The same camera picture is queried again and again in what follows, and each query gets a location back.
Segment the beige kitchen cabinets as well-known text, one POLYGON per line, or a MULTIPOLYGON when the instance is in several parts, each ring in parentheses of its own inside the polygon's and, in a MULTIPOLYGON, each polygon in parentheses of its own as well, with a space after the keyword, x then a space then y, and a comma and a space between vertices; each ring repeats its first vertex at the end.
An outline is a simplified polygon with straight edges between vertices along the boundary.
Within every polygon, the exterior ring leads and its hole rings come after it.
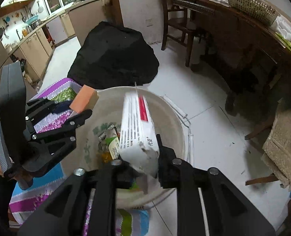
POLYGON ((85 0, 48 18, 10 52, 6 51, 0 40, 0 78, 2 67, 13 63, 12 55, 15 61, 26 60, 25 84, 30 99, 36 94, 37 86, 42 85, 54 49, 73 37, 77 37, 80 45, 83 45, 88 33, 105 20, 102 1, 85 0))

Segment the orange sponge block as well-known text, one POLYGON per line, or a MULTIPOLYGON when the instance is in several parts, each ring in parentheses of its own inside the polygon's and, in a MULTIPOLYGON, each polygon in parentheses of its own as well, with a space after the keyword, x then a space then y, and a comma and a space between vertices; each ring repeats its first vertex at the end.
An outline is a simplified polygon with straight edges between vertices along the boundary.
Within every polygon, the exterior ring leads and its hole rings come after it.
POLYGON ((73 112, 80 114, 84 110, 92 110, 99 99, 98 91, 84 85, 70 104, 73 112))

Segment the orange snack wrapper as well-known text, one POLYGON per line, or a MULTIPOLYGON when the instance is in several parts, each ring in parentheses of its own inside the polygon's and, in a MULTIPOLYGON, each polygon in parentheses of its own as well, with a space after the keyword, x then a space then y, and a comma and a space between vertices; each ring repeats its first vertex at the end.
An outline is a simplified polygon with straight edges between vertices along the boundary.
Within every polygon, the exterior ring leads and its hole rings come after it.
POLYGON ((113 161, 112 155, 109 151, 104 151, 101 153, 101 161, 103 164, 107 164, 113 161))

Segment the white red cardboard box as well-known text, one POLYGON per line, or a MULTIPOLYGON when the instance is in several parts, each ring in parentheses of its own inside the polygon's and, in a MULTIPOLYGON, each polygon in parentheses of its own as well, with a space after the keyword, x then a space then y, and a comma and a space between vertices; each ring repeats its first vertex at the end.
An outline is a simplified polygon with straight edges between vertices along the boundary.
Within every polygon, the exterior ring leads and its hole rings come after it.
POLYGON ((159 154, 148 103, 135 87, 124 96, 119 155, 137 171, 136 184, 145 194, 157 177, 159 154))

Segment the colourful striped tablecloth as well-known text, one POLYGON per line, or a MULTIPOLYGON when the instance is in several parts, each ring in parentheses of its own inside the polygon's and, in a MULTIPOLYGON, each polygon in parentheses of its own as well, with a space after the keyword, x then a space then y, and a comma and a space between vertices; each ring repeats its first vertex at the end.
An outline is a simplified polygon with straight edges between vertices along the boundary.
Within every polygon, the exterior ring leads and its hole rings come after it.
MULTIPOLYGON (((75 98, 80 89, 81 86, 72 79, 63 78, 34 96, 34 99, 70 101, 75 98)), ((47 115, 34 126, 36 133, 61 127, 71 112, 71 109, 65 109, 63 112, 47 115)), ((22 190, 16 185, 9 205, 15 221, 22 225, 66 178, 62 165, 57 164, 45 176, 35 178, 32 187, 28 190, 22 190)), ((149 213, 145 210, 118 209, 115 213, 115 222, 116 235, 146 235, 149 231, 149 213)))

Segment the green cardboard box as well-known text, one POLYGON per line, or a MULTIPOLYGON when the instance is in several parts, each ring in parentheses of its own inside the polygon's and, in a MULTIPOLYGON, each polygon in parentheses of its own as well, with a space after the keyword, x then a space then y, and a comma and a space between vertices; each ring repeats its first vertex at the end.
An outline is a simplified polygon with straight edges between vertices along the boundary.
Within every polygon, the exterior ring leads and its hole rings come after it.
POLYGON ((116 127, 108 129, 106 133, 106 143, 112 160, 119 158, 119 138, 116 127))

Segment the black cloth covered object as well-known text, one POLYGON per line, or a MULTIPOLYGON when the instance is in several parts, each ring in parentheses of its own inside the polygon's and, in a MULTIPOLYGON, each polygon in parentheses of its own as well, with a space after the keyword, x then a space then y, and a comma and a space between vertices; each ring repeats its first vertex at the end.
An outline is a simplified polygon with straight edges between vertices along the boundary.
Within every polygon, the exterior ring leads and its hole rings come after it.
POLYGON ((67 76, 81 86, 108 89, 149 84, 158 68, 141 32, 102 21, 87 35, 67 76))

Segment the beige towel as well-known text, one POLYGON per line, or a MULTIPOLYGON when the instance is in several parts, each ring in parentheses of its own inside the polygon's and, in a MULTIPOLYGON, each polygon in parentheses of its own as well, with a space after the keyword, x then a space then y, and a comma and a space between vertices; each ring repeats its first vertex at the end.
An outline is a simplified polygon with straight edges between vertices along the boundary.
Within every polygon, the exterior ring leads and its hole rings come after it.
POLYGON ((272 129, 263 144, 262 161, 291 190, 291 109, 278 106, 272 129))

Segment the translucent plastic trash bucket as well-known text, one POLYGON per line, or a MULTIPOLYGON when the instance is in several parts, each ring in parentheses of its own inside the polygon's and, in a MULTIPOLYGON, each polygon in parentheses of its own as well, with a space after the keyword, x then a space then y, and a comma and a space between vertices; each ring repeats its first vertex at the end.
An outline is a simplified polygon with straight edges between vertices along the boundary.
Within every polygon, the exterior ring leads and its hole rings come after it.
POLYGON ((113 87, 98 92, 92 115, 76 129, 76 148, 62 161, 66 176, 75 169, 104 167, 102 153, 128 162, 140 175, 136 190, 117 191, 117 207, 131 209, 146 205, 167 192, 158 181, 159 150, 162 144, 188 160, 180 118, 184 113, 167 96, 157 96, 138 87, 113 87))

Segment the woven plastic basket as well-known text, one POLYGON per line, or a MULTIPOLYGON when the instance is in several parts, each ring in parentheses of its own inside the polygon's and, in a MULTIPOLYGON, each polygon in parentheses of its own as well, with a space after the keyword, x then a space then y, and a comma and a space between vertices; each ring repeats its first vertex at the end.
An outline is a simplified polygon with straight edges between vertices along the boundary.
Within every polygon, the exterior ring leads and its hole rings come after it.
POLYGON ((231 7, 247 14, 248 16, 271 26, 280 16, 276 8, 266 0, 228 0, 231 7))

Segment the silver crumpled wrapper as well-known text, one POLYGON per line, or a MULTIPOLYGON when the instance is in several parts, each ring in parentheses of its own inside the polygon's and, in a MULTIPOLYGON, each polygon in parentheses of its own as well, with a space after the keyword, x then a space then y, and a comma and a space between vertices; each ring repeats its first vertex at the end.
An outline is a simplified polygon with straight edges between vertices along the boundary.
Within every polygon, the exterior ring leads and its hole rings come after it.
POLYGON ((114 129, 116 126, 114 124, 110 124, 107 129, 105 129, 98 137, 99 143, 98 147, 99 150, 102 150, 102 141, 107 138, 107 131, 114 129))

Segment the wooden chair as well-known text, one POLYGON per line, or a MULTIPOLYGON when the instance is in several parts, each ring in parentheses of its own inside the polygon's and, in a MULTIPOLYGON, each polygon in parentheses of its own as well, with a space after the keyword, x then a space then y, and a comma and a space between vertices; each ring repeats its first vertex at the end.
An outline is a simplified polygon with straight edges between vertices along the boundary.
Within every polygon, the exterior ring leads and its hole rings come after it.
POLYGON ((163 8, 163 41, 161 50, 166 49, 167 40, 171 39, 186 48, 185 66, 190 66, 194 38, 197 36, 196 25, 188 18, 188 9, 174 4, 173 0, 161 0, 163 8), (168 33, 169 27, 182 32, 181 38, 168 33))

